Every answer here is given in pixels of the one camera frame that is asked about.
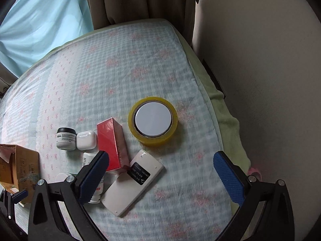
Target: mattress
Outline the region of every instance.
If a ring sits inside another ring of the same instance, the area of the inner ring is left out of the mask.
[[[174,137],[158,148],[141,145],[127,125],[131,106],[147,96],[170,101],[179,116]],[[165,169],[122,217],[102,204],[85,204],[101,232],[109,240],[215,240],[232,211],[213,154],[223,149],[245,172],[249,160],[222,93],[165,20],[114,25],[50,52],[0,103],[0,142],[37,150],[41,178],[53,182],[58,173],[77,173],[82,158],[81,151],[55,147],[57,129],[95,130],[110,117],[123,126],[130,159],[143,148]],[[114,180],[106,175],[105,188]],[[28,213],[29,206],[16,206],[16,220],[26,232]]]

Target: wall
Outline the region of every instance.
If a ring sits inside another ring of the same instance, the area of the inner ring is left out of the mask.
[[[200,0],[193,48],[252,165],[285,180],[302,240],[321,213],[321,23],[306,0]]]

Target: bedsheet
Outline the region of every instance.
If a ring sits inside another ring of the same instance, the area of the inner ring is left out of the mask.
[[[95,32],[45,57],[10,88],[0,104],[0,140],[37,150],[41,177],[52,182],[60,172],[77,173],[82,158],[80,151],[55,147],[57,129],[95,130],[114,117],[130,159],[144,148],[165,169],[121,218],[102,204],[85,205],[102,233],[109,240],[214,240],[229,222],[231,206],[212,165],[213,154],[223,149],[217,119],[195,78],[166,21]],[[179,115],[174,137],[159,148],[142,146],[126,122],[131,106],[147,96],[167,99]],[[105,186],[113,180],[106,175]],[[16,213],[27,230],[28,207]]]

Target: metal screw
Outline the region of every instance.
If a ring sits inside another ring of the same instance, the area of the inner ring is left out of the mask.
[[[41,180],[38,181],[37,184],[38,184],[39,186],[42,186],[44,183],[45,183],[45,180],[44,180],[44,179],[41,179]]]
[[[279,184],[280,186],[284,186],[284,185],[285,185],[285,182],[284,182],[282,179],[279,179],[279,180],[278,180],[278,184]]]
[[[248,176],[248,180],[250,180],[250,182],[255,182],[256,177],[255,176]]]
[[[69,176],[68,178],[66,178],[66,181],[67,182],[73,182],[75,180],[75,177],[74,176]]]

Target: white bottle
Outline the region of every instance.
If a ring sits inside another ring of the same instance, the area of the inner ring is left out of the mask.
[[[94,159],[95,156],[96,156],[96,154],[84,152],[83,158],[82,158],[82,166],[88,165]],[[99,184],[94,192],[94,195],[92,196],[89,203],[91,203],[91,204],[100,203],[100,198],[101,198],[101,194],[102,194],[103,189],[104,189],[104,177],[102,177],[101,181],[99,182]]]

